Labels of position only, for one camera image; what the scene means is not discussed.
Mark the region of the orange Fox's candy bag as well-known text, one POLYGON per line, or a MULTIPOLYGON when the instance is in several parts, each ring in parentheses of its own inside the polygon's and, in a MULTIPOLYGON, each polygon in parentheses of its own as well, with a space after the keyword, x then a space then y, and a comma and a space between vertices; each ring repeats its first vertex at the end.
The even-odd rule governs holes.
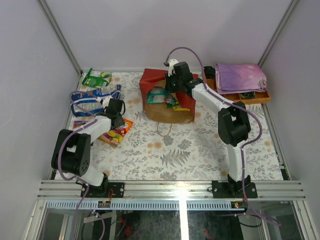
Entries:
POLYGON ((125 135, 133 126, 134 122, 128 119, 124 119, 124 124, 105 132, 98 139, 104 143, 107 143, 113 147, 117 147, 124 139, 125 135))

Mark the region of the blue white snack packet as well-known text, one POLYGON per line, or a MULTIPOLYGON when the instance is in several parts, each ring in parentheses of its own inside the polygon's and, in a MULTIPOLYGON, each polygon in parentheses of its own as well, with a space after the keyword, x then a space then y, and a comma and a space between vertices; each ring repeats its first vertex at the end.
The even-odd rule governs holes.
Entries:
POLYGON ((117 84, 108 87, 97 88, 94 90, 86 91, 84 93, 75 93, 71 96, 71 99, 86 111, 91 112, 92 114, 97 114, 104 108, 103 105, 92 95, 95 95, 96 97, 101 99, 111 97, 113 99, 119 100, 121 98, 121 90, 122 85, 117 84))

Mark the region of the green Fox's candy bag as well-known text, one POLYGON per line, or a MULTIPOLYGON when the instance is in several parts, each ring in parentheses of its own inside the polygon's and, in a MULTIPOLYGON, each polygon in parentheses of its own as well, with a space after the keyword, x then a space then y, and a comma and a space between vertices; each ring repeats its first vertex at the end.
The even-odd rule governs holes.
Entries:
POLYGON ((112 73, 97 71, 92 68, 84 75, 81 84, 91 88, 107 87, 111 81, 112 73))

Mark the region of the purple Fox's candy bag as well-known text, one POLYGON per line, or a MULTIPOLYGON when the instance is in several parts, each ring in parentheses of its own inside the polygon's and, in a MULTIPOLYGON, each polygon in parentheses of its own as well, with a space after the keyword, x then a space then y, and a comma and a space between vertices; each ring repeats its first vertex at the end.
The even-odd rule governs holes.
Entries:
POLYGON ((73 129, 83 128, 83 126, 85 126, 88 123, 89 121, 86 121, 86 120, 74 120, 72 128, 73 129))

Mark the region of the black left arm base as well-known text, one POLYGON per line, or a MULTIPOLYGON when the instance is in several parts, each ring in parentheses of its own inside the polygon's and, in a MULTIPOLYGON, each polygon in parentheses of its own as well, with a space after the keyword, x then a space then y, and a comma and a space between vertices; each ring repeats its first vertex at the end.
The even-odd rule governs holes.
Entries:
POLYGON ((125 193, 124 182, 109 182, 108 176, 104 173, 100 186, 89 185, 86 198, 123 198, 125 193))

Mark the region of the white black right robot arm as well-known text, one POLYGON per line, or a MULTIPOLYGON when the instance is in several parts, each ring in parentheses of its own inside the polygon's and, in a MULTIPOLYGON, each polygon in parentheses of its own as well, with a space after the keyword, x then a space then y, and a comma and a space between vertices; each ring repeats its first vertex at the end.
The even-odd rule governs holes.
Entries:
POLYGON ((247 177, 241 145, 246 143, 251 131, 245 105, 241 102, 234 103, 213 91, 203 79, 193 76, 185 61, 170 59, 164 65, 168 67, 165 74, 165 89, 168 92, 173 94, 181 91, 216 114, 218 134, 228 151, 228 177, 233 180, 227 189, 231 196, 240 197, 246 191, 246 185, 242 181, 247 177))

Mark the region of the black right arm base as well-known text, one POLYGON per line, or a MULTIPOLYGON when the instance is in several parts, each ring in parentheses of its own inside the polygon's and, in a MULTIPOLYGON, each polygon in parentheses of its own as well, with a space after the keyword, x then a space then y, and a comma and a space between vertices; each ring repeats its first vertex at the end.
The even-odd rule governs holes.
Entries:
POLYGON ((257 188, 254 182, 251 182, 251 176, 247 175, 244 179, 244 188, 242 181, 234 181, 227 175, 227 181, 213 180, 211 182, 212 194, 217 199, 227 198, 242 198, 244 199, 244 192, 248 199, 257 199, 257 188))

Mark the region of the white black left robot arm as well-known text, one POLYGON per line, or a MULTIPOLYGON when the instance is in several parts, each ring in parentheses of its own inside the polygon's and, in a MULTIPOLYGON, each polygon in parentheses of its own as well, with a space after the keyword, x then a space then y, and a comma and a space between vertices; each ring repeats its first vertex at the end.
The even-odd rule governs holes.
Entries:
POLYGON ((92 186, 98 197, 105 197, 110 190, 106 175, 94 168, 91 161, 91 144, 104 133, 122 126, 125 103, 120 99, 105 99, 103 110, 93 120, 73 130, 58 133, 51 166, 65 181, 79 180, 92 186))

